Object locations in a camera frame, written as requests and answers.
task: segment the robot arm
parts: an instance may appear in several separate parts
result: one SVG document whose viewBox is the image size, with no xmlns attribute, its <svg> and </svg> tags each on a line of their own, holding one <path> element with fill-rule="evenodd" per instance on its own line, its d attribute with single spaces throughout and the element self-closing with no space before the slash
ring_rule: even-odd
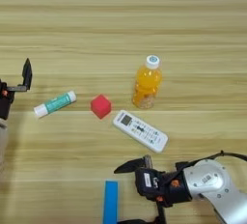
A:
<svg viewBox="0 0 247 224">
<path fill-rule="evenodd" d="M 11 104 L 14 102 L 15 92 L 26 92 L 32 83 L 32 68 L 29 59 L 23 67 L 23 83 L 16 87 L 9 87 L 6 82 L 0 80 L 0 171 L 3 168 L 4 152 L 8 141 L 7 120 L 9 117 Z"/>
<path fill-rule="evenodd" d="M 247 194 L 235 187 L 224 166 L 204 159 L 185 168 L 183 174 L 191 197 L 208 199 L 222 223 L 247 223 Z"/>
<path fill-rule="evenodd" d="M 243 154 L 221 152 L 204 159 L 176 163 L 177 171 L 159 172 L 151 168 L 151 157 L 130 160 L 115 170 L 115 173 L 135 172 L 137 191 L 141 196 L 156 202 L 159 216 L 153 224 L 165 224 L 160 207 L 207 199 L 214 206 L 222 224 L 247 224 L 247 195 L 233 184 L 226 168 L 214 159 L 231 155 L 247 161 Z M 130 220 L 122 224 L 147 223 Z"/>
</svg>

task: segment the remote control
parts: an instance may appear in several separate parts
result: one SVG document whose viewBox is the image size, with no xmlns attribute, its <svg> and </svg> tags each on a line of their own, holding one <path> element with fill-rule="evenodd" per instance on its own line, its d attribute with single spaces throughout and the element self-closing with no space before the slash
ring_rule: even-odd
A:
<svg viewBox="0 0 247 224">
<path fill-rule="evenodd" d="M 166 134 L 124 110 L 118 113 L 113 124 L 157 153 L 163 151 L 168 140 Z"/>
</svg>

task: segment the blue rectangular block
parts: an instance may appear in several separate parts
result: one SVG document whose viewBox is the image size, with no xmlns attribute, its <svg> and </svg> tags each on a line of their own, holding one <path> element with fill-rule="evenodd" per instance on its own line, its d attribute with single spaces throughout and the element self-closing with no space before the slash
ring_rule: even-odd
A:
<svg viewBox="0 0 247 224">
<path fill-rule="evenodd" d="M 103 224 L 118 222 L 118 182 L 105 182 Z"/>
</svg>

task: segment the wooden table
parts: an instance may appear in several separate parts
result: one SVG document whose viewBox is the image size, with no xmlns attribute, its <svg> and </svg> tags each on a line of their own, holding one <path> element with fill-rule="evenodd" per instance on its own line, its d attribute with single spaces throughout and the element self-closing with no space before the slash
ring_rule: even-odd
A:
<svg viewBox="0 0 247 224">
<path fill-rule="evenodd" d="M 221 150 L 247 154 L 247 0 L 0 0 L 0 75 L 21 82 L 30 57 L 31 92 L 18 94 L 0 188 L 0 223 L 100 223 L 106 180 L 120 185 L 119 219 L 153 220 L 134 175 L 113 171 L 150 154 L 154 167 Z M 155 107 L 131 103 L 134 75 L 149 54 L 162 59 Z M 37 120 L 33 108 L 74 90 L 77 102 Z M 100 121 L 90 101 L 105 94 L 113 111 Z M 120 109 L 165 131 L 155 154 L 118 131 Z M 246 164 L 220 160 L 247 191 Z M 209 203 L 176 205 L 168 223 L 216 224 Z"/>
</svg>

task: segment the red block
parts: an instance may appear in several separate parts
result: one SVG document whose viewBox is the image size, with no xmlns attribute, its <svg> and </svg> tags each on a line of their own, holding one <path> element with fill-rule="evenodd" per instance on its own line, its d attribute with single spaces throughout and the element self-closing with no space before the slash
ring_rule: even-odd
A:
<svg viewBox="0 0 247 224">
<path fill-rule="evenodd" d="M 100 95 L 91 101 L 91 110 L 102 119 L 111 112 L 112 104 L 104 95 Z"/>
</svg>

